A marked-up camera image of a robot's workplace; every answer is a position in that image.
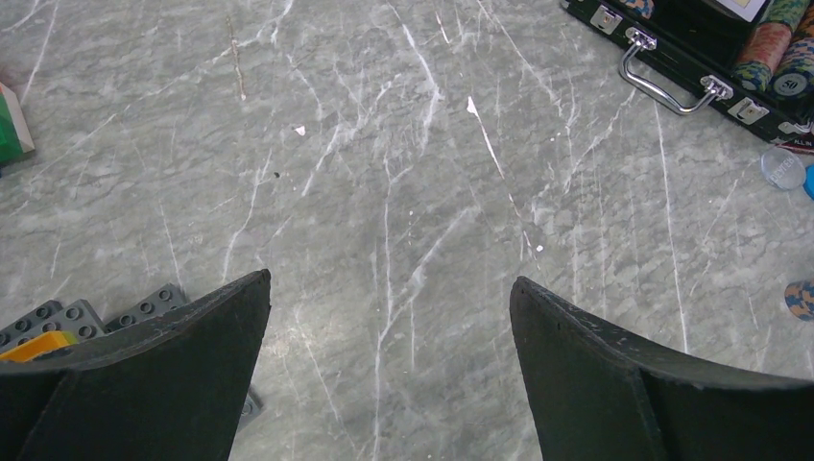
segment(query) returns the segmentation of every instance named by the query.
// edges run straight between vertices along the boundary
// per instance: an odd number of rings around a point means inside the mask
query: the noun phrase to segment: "stack of poker chips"
[[[783,54],[770,92],[781,101],[802,99],[814,92],[814,5],[805,11]]]
[[[766,10],[732,69],[743,87],[766,91],[806,7],[808,0],[776,0]]]
[[[620,0],[622,5],[630,8],[634,12],[637,12],[641,17],[645,19],[650,19],[650,16],[653,15],[654,10],[656,9],[656,5],[653,3],[653,0]]]

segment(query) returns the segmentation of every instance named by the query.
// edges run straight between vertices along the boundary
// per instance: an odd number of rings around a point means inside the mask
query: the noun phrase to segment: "green block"
[[[0,97],[0,161],[11,160],[23,155],[23,147],[14,129],[12,115],[6,99]]]

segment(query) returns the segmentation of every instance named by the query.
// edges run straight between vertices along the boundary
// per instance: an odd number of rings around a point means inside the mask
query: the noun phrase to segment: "case latch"
[[[608,10],[604,5],[600,5],[590,19],[590,23],[594,27],[608,35],[613,34],[613,31],[616,30],[616,26],[621,22],[622,16]]]
[[[743,98],[740,102],[732,106],[731,109],[727,110],[727,112],[744,125],[752,125],[769,113],[769,110],[758,106],[749,98]]]
[[[789,122],[783,122],[778,126],[778,130],[786,134],[807,134],[814,133],[814,124],[808,122],[807,125],[792,125]]]

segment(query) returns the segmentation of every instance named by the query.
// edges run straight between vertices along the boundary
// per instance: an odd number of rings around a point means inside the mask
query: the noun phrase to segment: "marble floor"
[[[37,151],[0,180],[0,324],[270,268],[267,410],[235,461],[539,458],[519,275],[812,378],[782,290],[814,275],[814,206],[620,55],[554,0],[8,0],[0,80]]]

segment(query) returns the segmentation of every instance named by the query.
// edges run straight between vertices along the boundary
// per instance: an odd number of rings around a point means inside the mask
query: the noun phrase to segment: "poker chip case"
[[[738,65],[743,70],[744,56],[754,55],[745,47],[750,46],[754,36],[759,36],[761,24],[757,19],[748,23],[719,13],[710,5],[712,2],[714,0],[561,0],[561,6],[597,34],[623,48],[618,63],[622,79],[676,114],[692,115],[699,110],[709,110],[709,106],[769,142],[785,142],[810,133],[814,118],[814,78],[809,87],[805,87],[803,81],[805,92],[797,99],[754,90],[754,85],[748,79],[737,77],[736,71]],[[763,6],[758,18],[767,6]],[[764,29],[769,27],[778,28],[778,25],[763,24]],[[814,60],[814,47],[811,57]],[[637,74],[643,66],[635,65],[636,61],[649,65],[692,96],[673,96],[667,89]],[[741,72],[741,75],[751,75],[750,65],[746,65],[747,73]]]

